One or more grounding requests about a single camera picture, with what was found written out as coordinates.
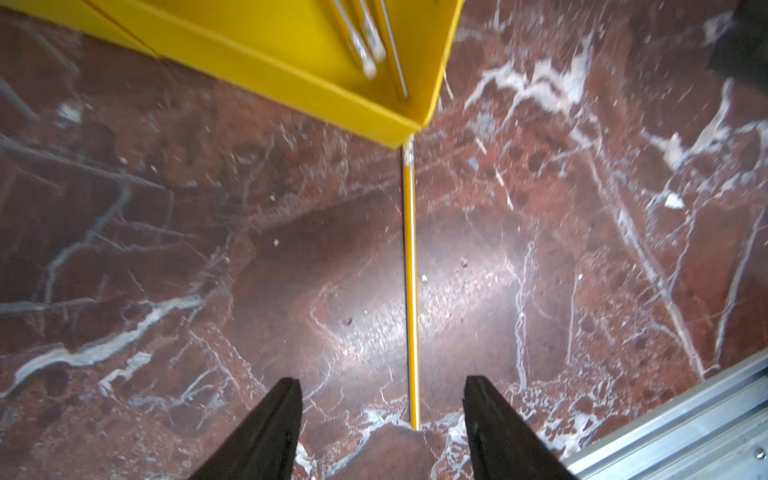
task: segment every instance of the debris speck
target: debris speck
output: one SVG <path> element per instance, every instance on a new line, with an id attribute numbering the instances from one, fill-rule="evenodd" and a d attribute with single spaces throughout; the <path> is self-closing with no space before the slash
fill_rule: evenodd
<path id="1" fill-rule="evenodd" d="M 664 206 L 671 210 L 681 210 L 685 208 L 685 203 L 683 202 L 683 199 L 677 196 L 677 194 L 672 193 L 667 195 L 667 199 L 664 201 Z"/>

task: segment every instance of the pencil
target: pencil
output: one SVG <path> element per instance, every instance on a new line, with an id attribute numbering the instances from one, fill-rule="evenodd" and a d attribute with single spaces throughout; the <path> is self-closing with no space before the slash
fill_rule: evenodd
<path id="1" fill-rule="evenodd" d="M 379 23 L 379 30 L 381 31 L 384 40 L 386 57 L 389 59 L 389 69 L 392 71 L 392 76 L 395 78 L 393 82 L 395 84 L 395 90 L 397 91 L 397 95 L 402 100 L 405 100 L 408 98 L 406 77 L 402 74 L 402 65 L 400 64 L 400 57 L 397 55 L 395 37 L 392 35 L 392 25 L 389 23 L 389 13 L 387 12 L 384 0 L 373 0 L 373 11 L 376 13 L 376 20 Z"/>
<path id="2" fill-rule="evenodd" d="M 340 0 L 328 0 L 330 3 L 330 9 L 333 13 L 333 18 L 336 21 L 336 26 L 339 28 L 344 41 L 349 46 L 349 50 L 352 52 L 353 57 L 358 63 L 362 65 L 362 72 L 365 76 L 371 80 L 376 76 L 376 63 L 373 61 L 366 43 L 362 40 L 360 33 L 358 33 L 355 25 L 352 24 L 352 20 L 349 19 L 344 6 Z"/>
<path id="3" fill-rule="evenodd" d="M 368 9 L 366 0 L 352 0 L 352 8 L 360 21 L 362 36 L 366 38 L 368 46 L 371 48 L 373 59 L 376 62 L 382 62 L 386 58 L 386 49 L 379 36 L 379 29 L 373 21 L 371 11 Z"/>
<path id="4" fill-rule="evenodd" d="M 402 198 L 406 232 L 406 322 L 411 427 L 419 430 L 422 415 L 419 388 L 419 300 L 416 294 L 416 218 L 412 137 L 402 146 Z"/>

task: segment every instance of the marble surface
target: marble surface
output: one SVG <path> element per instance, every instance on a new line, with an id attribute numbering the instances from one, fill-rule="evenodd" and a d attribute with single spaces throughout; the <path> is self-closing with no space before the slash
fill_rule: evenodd
<path id="1" fill-rule="evenodd" d="M 768 346 L 768 98 L 730 1 L 467 0 L 400 160 L 0 12 L 0 476 L 185 478 L 282 376 L 296 478 L 471 477 L 464 378 L 571 455 Z"/>

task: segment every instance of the yellow bin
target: yellow bin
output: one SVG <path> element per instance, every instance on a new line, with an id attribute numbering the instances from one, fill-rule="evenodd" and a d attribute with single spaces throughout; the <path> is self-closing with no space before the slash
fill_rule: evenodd
<path id="1" fill-rule="evenodd" d="M 28 1 L 0 3 L 23 11 Z M 409 88 L 400 101 L 386 63 L 370 81 L 352 60 L 327 0 L 82 1 L 160 56 L 390 147 L 432 118 L 462 7 L 462 0 L 386 0 Z"/>
<path id="2" fill-rule="evenodd" d="M 0 0 L 0 5 L 154 56 L 146 45 L 83 0 Z"/>

